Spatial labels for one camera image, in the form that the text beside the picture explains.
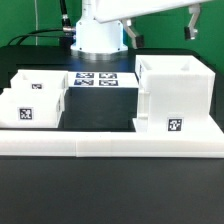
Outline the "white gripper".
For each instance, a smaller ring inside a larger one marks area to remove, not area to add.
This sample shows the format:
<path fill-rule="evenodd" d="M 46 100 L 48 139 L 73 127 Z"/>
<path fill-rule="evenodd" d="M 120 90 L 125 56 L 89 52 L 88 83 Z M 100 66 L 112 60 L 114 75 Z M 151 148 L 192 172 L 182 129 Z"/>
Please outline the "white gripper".
<path fill-rule="evenodd" d="M 100 22 L 122 20 L 123 28 L 131 39 L 132 47 L 144 47 L 144 36 L 140 35 L 129 18 L 189 7 L 189 24 L 184 28 L 186 40 L 194 40 L 198 34 L 196 23 L 200 16 L 200 3 L 211 0 L 93 0 L 93 16 Z"/>

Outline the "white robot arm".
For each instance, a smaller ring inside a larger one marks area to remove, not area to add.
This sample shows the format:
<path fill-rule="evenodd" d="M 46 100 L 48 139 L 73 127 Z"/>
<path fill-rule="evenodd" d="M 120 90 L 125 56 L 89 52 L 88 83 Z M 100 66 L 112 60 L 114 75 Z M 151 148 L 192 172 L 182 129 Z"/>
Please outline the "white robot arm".
<path fill-rule="evenodd" d="M 133 27 L 132 18 L 188 7 L 192 15 L 184 28 L 185 39 L 192 40 L 201 12 L 201 4 L 211 0 L 82 0 L 82 15 L 75 27 L 75 43 L 71 53 L 87 60 L 112 60 L 126 55 L 124 33 L 131 38 L 132 47 L 144 46 L 144 36 Z"/>

